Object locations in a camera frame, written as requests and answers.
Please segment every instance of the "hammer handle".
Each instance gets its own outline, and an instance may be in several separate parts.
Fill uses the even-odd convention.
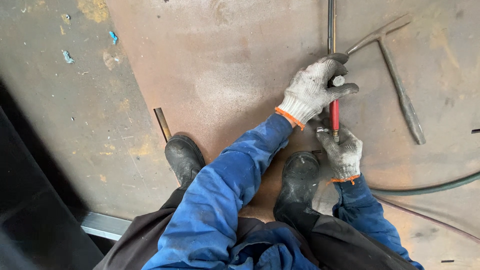
[[[395,84],[395,89],[398,94],[398,101],[400,102],[400,108],[402,109],[403,117],[405,118],[405,121],[407,121],[408,129],[410,130],[410,133],[412,134],[417,144],[422,145],[426,142],[425,136],[423,135],[423,131],[420,127],[420,122],[417,114],[413,109],[412,102],[408,97],[407,92],[405,91],[405,87],[403,86],[400,74],[398,74],[395,62],[393,61],[392,52],[385,44],[384,37],[385,36],[378,39],[378,44],[382,49],[385,62],[387,63],[388,69],[390,70],[390,74]]]

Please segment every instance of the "chipping hammer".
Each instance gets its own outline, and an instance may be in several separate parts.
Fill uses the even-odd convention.
[[[400,102],[400,107],[402,109],[403,117],[407,122],[408,128],[410,133],[412,134],[413,138],[417,142],[417,144],[422,145],[425,144],[425,136],[423,135],[423,131],[420,127],[420,122],[418,120],[417,114],[413,109],[412,102],[410,98],[407,96],[405,91],[405,87],[403,86],[402,79],[398,74],[398,70],[396,68],[395,62],[393,60],[392,52],[388,49],[385,38],[386,35],[390,32],[393,32],[412,21],[412,17],[409,14],[405,14],[400,18],[388,23],[387,25],[379,28],[375,32],[369,34],[362,40],[360,40],[357,44],[353,45],[349,48],[346,54],[350,55],[356,52],[358,49],[370,44],[373,41],[378,41],[380,45],[380,49],[385,58],[385,62],[387,63],[388,69],[390,70],[390,74],[392,76],[393,82],[395,84],[396,92],[398,94],[398,101]]]

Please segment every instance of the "knit glove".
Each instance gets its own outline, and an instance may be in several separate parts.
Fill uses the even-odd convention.
[[[317,132],[317,139],[327,152],[328,161],[334,173],[330,182],[352,181],[352,184],[355,184],[353,180],[360,176],[363,142],[342,124],[340,124],[338,134],[341,140],[340,145],[337,145],[330,134],[323,131]]]
[[[333,53],[323,56],[307,68],[300,69],[290,80],[282,104],[275,110],[303,130],[307,121],[320,114],[330,102],[346,94],[357,93],[359,87],[356,84],[327,88],[332,76],[348,73],[343,66],[347,60],[348,55]]]

